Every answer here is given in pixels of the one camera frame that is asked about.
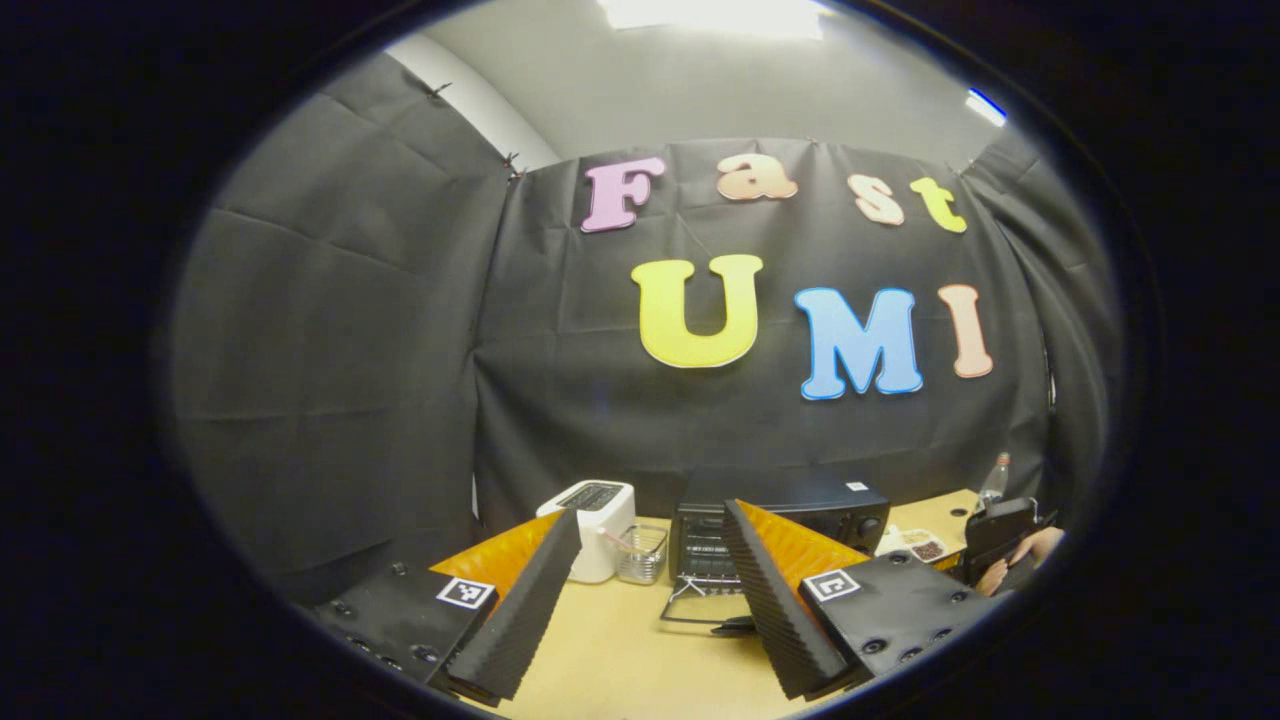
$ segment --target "yellow letter u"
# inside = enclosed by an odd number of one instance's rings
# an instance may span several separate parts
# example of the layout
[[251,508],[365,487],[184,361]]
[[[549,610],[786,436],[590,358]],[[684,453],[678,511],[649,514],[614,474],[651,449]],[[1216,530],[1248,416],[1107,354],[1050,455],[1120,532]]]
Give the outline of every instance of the yellow letter u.
[[755,345],[755,273],[764,263],[755,255],[721,255],[710,268],[724,278],[724,329],[710,336],[692,334],[685,325],[685,281],[694,274],[692,263],[659,260],[631,270],[640,286],[640,342],[660,363],[718,368]]

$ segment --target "blue letter m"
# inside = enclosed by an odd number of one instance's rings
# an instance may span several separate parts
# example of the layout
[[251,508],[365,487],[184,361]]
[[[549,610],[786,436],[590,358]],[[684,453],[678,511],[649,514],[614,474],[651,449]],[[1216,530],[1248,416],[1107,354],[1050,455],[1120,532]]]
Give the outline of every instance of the blue letter m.
[[881,374],[876,389],[883,393],[915,392],[924,378],[915,368],[911,343],[911,307],[915,297],[905,290],[888,288],[876,293],[867,328],[838,291],[812,287],[796,293],[796,305],[809,314],[813,338],[813,374],[800,387],[809,400],[833,400],[845,395],[845,380],[836,370],[836,357],[845,364],[849,379],[859,393],[872,384],[877,361]]

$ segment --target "person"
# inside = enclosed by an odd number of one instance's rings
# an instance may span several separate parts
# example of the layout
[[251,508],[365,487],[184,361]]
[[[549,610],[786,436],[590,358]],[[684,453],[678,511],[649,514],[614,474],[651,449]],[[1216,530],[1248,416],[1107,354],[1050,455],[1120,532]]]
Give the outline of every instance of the person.
[[974,589],[987,597],[996,594],[996,591],[1000,589],[1000,584],[1004,583],[1005,577],[1009,575],[1009,568],[1018,565],[1018,562],[1028,555],[1032,556],[1036,561],[1036,566],[1038,568],[1039,564],[1043,562],[1051,552],[1053,552],[1053,548],[1057,547],[1057,543],[1062,541],[1062,536],[1065,534],[1066,533],[1061,529],[1050,527],[1027,536],[1020,543],[1018,543],[1018,548],[1009,556],[1007,562],[1005,560],[997,560],[991,564],[991,568],[987,568],[987,571],[982,574],[982,579],[978,580]]

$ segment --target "oven knob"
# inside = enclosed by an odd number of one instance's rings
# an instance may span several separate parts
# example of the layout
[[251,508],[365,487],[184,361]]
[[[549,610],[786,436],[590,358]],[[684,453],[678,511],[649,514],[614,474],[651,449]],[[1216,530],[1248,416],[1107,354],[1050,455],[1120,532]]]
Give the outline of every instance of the oven knob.
[[869,538],[879,532],[879,519],[868,518],[858,523],[858,537]]

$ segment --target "water bottle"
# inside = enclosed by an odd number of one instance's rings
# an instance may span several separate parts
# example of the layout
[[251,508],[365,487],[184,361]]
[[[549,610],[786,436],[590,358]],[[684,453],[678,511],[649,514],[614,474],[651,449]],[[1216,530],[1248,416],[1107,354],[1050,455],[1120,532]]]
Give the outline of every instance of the water bottle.
[[982,483],[982,489],[978,491],[978,507],[974,512],[980,512],[1004,500],[1006,487],[1009,487],[1009,454],[1001,452],[996,459],[996,466],[991,469],[991,474]]

